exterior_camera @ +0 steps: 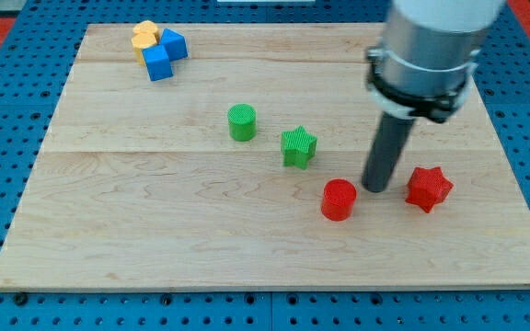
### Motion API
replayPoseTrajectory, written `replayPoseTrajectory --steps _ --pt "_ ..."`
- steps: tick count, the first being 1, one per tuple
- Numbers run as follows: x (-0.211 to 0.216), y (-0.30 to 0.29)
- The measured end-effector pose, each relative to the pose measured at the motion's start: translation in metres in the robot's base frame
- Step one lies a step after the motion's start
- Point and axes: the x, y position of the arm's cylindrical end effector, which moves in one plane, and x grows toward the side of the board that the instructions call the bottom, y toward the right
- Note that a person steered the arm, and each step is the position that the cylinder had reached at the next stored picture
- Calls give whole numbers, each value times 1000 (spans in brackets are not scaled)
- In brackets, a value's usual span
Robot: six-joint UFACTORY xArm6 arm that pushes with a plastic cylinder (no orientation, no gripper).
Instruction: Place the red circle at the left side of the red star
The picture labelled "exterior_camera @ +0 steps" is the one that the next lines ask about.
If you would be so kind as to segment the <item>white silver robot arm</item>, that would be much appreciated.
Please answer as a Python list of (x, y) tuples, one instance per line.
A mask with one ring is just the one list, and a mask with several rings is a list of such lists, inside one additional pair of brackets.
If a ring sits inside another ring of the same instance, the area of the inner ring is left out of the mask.
[(466, 101), (476, 58), (504, 0), (393, 0), (367, 51), (367, 88), (399, 120), (447, 121)]

